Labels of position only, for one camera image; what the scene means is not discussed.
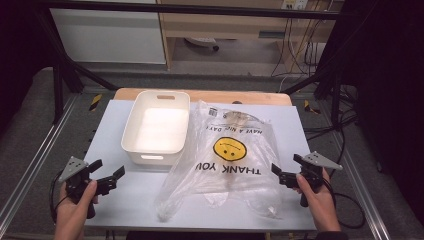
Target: white plastic basket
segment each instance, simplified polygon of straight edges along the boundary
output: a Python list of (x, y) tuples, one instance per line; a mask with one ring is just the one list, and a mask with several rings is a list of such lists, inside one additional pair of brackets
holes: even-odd
[(187, 136), (190, 96), (175, 91), (143, 91), (132, 107), (121, 146), (137, 164), (172, 165)]

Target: aluminum rail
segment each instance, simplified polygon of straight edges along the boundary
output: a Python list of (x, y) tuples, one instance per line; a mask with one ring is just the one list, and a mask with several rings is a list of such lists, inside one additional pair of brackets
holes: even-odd
[(50, 128), (49, 133), (47, 134), (37, 153), (33, 157), (31, 163), (27, 167), (27, 170), (21, 177), (21, 180), (15, 187), (15, 190), (13, 191), (12, 195), (9, 197), (8, 201), (2, 208), (0, 212), (0, 239), (2, 239), (3, 235), (6, 233), (7, 228), (9, 227), (13, 217), (21, 206), (38, 172), (43, 166), (43, 163), (46, 160), (50, 150), (56, 142), (56, 139), (58, 138), (63, 127), (65, 126), (66, 121), (71, 115), (73, 107), (78, 99), (79, 94), (75, 94), (69, 98), (65, 105), (64, 114), (62, 118), (60, 118), (59, 122), (56, 125), (53, 125)]

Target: white table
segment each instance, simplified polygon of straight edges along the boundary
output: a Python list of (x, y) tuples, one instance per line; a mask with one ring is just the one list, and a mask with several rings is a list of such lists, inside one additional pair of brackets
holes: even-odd
[[(93, 228), (156, 231), (232, 231), (275, 232), (309, 231), (315, 226), (309, 209), (299, 205), (300, 195), (285, 186), (283, 219), (260, 217), (243, 202), (228, 200), (223, 206), (210, 208), (203, 196), (185, 198), (177, 214), (168, 222), (157, 218), (154, 199), (165, 180), (166, 172), (152, 172), (131, 161), (121, 147), (121, 138), (133, 101), (111, 100), (85, 157), (91, 163), (102, 159), (103, 167), (92, 174), (93, 179), (110, 176), (122, 165), (126, 174), (109, 195), (99, 197), (96, 216), (87, 220)], [(214, 104), (221, 108), (249, 113), (269, 119), (274, 128), (280, 156), (280, 166), (287, 172), (299, 172), (293, 154), (310, 153), (302, 125), (293, 106)]]

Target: white cabinet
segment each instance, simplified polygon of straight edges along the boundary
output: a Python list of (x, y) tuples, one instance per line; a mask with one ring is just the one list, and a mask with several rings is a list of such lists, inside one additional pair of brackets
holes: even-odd
[(68, 9), (51, 9), (51, 13), (65, 50), (74, 61), (166, 64), (157, 13)]

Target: power strip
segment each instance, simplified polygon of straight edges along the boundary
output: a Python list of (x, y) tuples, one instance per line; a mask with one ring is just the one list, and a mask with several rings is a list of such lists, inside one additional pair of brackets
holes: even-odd
[(287, 10), (305, 10), (308, 0), (284, 0), (281, 9)]

